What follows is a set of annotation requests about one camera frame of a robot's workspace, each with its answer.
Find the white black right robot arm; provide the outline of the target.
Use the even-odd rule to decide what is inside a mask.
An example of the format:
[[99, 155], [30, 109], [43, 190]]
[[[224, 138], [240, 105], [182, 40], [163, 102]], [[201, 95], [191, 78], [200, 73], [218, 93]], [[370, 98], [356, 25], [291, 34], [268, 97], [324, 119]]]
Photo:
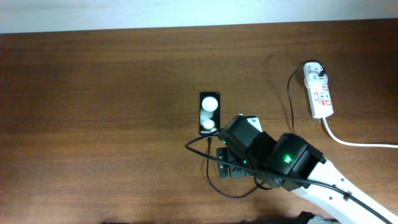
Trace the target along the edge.
[[237, 158], [239, 169], [273, 189], [322, 208], [340, 223], [397, 223], [397, 215], [352, 184], [317, 148], [298, 135], [273, 139], [255, 116], [237, 115], [218, 139]]

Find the black Samsung smartphone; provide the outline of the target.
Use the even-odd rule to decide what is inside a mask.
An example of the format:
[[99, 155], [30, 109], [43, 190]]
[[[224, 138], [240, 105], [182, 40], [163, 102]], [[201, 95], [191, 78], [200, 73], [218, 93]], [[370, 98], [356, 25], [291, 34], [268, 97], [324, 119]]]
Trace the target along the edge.
[[199, 135], [204, 136], [220, 129], [221, 98], [219, 92], [200, 93]]

